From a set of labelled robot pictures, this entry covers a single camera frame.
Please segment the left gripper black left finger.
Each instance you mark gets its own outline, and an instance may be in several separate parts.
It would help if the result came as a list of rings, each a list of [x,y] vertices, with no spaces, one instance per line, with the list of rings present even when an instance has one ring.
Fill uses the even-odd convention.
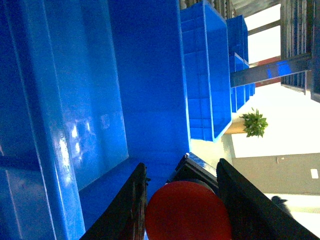
[[[108,208],[82,240],[143,240],[147,208],[147,168],[139,163]]]

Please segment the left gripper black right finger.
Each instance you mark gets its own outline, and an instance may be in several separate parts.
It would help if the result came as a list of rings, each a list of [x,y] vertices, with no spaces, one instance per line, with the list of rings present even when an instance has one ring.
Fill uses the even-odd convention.
[[[318,240],[221,158],[216,167],[219,197],[233,240]]]

